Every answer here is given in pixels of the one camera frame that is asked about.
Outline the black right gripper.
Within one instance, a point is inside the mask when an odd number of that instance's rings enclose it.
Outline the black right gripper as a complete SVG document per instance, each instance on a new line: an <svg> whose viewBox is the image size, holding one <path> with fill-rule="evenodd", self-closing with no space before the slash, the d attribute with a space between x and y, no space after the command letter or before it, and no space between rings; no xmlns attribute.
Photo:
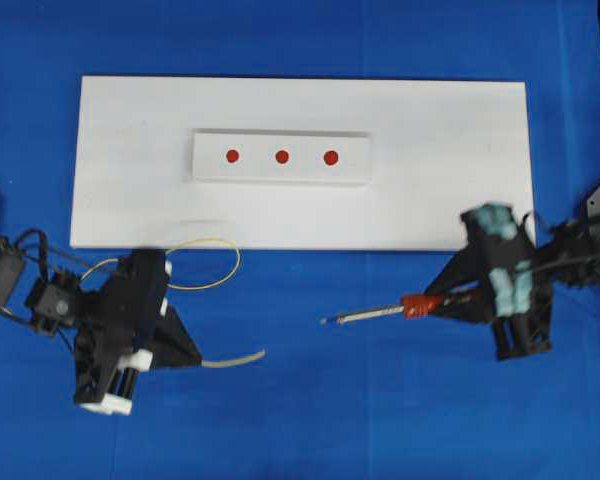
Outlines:
<svg viewBox="0 0 600 480"><path fill-rule="evenodd" d="M551 349L552 287L534 279L534 245L512 208L483 204L461 214L468 247L455 253L428 285L427 295L476 284L478 294L445 295L435 317L490 324L499 360Z"/></svg>

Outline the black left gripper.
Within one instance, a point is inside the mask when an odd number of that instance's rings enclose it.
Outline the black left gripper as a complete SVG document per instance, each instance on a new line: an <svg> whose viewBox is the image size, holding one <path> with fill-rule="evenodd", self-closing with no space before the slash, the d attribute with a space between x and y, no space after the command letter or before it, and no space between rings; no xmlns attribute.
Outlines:
<svg viewBox="0 0 600 480"><path fill-rule="evenodd" d="M202 355L166 290L171 264L159 249L136 249L95 292L85 294L74 341L79 407L128 415L141 373L202 365Z"/></svg>

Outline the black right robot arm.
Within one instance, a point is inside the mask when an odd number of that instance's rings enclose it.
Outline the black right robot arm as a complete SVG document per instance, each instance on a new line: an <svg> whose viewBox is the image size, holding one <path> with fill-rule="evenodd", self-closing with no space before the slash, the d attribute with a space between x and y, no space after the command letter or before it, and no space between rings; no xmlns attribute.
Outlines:
<svg viewBox="0 0 600 480"><path fill-rule="evenodd" d="M467 244L427 287L420 313L489 325L500 360L549 351L554 283L600 283L600 213L550 227L540 247L508 205L460 219Z"/></svg>

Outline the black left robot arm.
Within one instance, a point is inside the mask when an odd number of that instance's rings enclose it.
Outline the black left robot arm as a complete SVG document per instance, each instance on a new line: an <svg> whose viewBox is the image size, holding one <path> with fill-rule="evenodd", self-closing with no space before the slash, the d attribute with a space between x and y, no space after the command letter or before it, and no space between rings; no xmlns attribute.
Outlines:
<svg viewBox="0 0 600 480"><path fill-rule="evenodd" d="M15 241L0 236L0 316L48 337L65 336L75 365L74 403L104 415L128 415L140 374L199 367L203 357L167 299L165 251L140 248L86 290L80 275L54 269L44 231Z"/></svg>

